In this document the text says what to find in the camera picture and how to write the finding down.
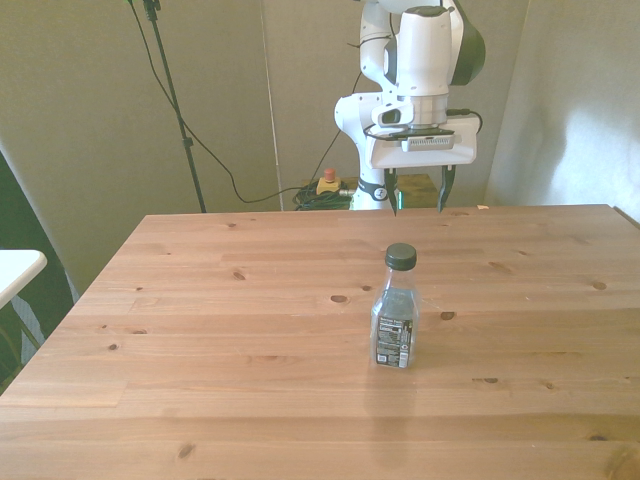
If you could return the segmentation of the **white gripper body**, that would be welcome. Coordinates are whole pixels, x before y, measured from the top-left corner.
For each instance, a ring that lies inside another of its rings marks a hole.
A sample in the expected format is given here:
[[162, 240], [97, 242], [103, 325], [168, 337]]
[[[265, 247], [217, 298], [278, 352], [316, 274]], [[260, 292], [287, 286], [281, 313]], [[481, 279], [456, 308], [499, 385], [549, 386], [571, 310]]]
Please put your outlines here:
[[466, 165], [476, 158], [478, 118], [453, 118], [444, 132], [382, 139], [382, 130], [368, 137], [368, 167], [373, 169]]

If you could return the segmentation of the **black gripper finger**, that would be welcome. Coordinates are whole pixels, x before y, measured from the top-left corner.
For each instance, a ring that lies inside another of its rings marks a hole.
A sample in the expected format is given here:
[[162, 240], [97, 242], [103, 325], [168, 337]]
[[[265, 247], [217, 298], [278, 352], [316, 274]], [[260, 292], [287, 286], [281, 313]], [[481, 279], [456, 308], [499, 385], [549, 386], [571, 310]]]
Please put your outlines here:
[[397, 171], [395, 169], [384, 170], [385, 188], [387, 190], [387, 196], [389, 204], [394, 214], [397, 214], [398, 200], [396, 195], [397, 190]]
[[448, 166], [442, 167], [441, 186], [440, 186], [438, 200], [437, 200], [437, 209], [439, 212], [441, 212], [446, 206], [446, 202], [449, 198], [451, 189], [455, 181], [455, 174], [456, 174], [455, 165], [448, 165]]

